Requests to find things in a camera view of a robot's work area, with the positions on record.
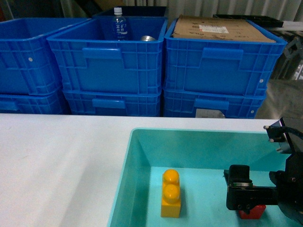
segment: gray floor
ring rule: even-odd
[[[303,118],[303,80],[270,80],[256,119]]]

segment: black tray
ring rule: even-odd
[[[283,21],[267,16],[214,14],[215,18],[250,20],[261,27],[282,27]]]

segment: yellow toy block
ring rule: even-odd
[[[161,217],[179,218],[181,210],[181,195],[179,173],[168,169],[162,178]]]

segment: bottle cap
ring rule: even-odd
[[[114,14],[115,15],[122,15],[122,8],[121,7],[114,7]]]

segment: white table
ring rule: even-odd
[[[0,226],[106,226],[134,128],[264,131],[275,121],[0,114]]]

